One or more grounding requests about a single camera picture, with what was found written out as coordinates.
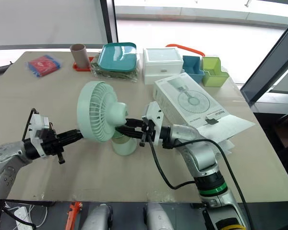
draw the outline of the green plastic bin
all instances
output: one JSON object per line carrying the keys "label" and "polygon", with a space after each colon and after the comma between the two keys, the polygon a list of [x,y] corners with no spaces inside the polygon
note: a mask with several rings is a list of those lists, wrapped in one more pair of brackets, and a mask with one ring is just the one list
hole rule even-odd
{"label": "green plastic bin", "polygon": [[221,60],[217,57],[203,57],[201,69],[204,70],[203,85],[205,87],[221,87],[229,77],[221,70]]}

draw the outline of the fan picture on box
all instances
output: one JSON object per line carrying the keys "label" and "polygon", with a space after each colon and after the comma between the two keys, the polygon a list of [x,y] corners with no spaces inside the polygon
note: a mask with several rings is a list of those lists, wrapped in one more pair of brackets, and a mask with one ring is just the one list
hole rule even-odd
{"label": "fan picture on box", "polygon": [[181,78],[172,79],[168,82],[179,92],[177,102],[184,110],[200,114],[210,108],[209,99],[198,91],[189,90]]}

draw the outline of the yellow stripe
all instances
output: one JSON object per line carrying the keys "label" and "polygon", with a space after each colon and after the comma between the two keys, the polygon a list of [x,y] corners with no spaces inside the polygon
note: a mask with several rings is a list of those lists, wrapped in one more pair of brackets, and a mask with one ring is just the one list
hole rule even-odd
{"label": "yellow stripe", "polygon": [[242,225],[239,224],[234,224],[234,225],[229,225],[224,228],[221,228],[221,230],[231,230],[231,229],[241,229],[241,230],[246,230],[246,228]]}

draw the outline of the white power strip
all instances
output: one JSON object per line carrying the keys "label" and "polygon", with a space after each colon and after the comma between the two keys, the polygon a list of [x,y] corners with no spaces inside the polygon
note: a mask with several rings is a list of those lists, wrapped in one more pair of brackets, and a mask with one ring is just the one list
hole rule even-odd
{"label": "white power strip", "polygon": [[[32,223],[30,218],[29,218],[29,214],[28,214],[27,208],[24,207],[24,206],[20,207],[19,209],[17,209],[14,212],[14,215],[17,216],[19,219],[22,219],[25,222]],[[16,225],[17,225],[18,230],[33,230],[32,226],[22,224],[22,223],[20,223],[18,221],[16,221]]]}

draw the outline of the cardboard tube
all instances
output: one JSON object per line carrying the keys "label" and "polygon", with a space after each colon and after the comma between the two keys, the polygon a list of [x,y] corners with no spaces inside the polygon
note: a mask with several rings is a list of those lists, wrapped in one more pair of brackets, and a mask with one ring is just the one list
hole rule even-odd
{"label": "cardboard tube", "polygon": [[85,45],[74,44],[70,47],[70,49],[78,68],[86,69],[90,67],[90,60],[88,59]]}

